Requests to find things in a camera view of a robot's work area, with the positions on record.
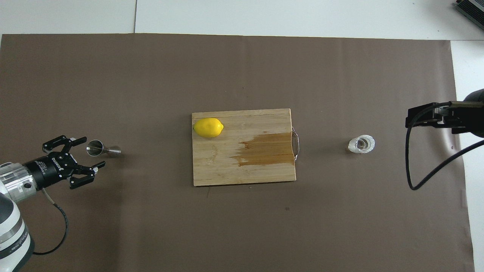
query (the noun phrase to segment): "wet stain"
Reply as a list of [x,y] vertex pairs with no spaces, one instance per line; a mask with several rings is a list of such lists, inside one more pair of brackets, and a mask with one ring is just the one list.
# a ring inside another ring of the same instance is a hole
[[237,160],[239,166],[282,163],[294,165],[291,132],[257,135],[254,139],[240,144],[243,147],[239,148],[238,155],[231,157]]
[[216,146],[212,147],[212,156],[208,159],[208,164],[212,165],[215,162],[215,159],[218,155],[218,148]]

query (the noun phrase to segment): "lemon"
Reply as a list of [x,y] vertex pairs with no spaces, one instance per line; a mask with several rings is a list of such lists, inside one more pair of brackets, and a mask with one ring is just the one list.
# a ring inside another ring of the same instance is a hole
[[205,138],[217,137],[224,129],[224,125],[217,118],[203,118],[193,126],[195,132]]

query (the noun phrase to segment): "metal jigger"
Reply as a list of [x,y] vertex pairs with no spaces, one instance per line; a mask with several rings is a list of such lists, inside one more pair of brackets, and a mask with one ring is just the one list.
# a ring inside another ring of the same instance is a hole
[[119,146],[112,146],[107,148],[103,145],[100,140],[92,140],[89,142],[88,146],[86,147],[86,151],[88,152],[89,156],[96,157],[103,153],[107,153],[109,157],[115,158],[121,155],[121,149]]

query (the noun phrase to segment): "cutting board handle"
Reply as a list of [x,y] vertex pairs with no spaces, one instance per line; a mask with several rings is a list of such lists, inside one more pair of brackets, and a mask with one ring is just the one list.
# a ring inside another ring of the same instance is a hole
[[[296,141],[296,151],[294,152],[294,141]],[[299,154],[299,135],[292,127],[292,150],[294,152],[294,161],[298,159],[298,154]]]

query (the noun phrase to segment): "clear glass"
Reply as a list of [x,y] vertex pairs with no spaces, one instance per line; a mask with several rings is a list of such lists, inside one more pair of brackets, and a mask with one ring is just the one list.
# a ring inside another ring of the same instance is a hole
[[375,139],[370,135],[361,135],[351,139],[348,144],[348,150],[353,153],[365,154],[375,148]]

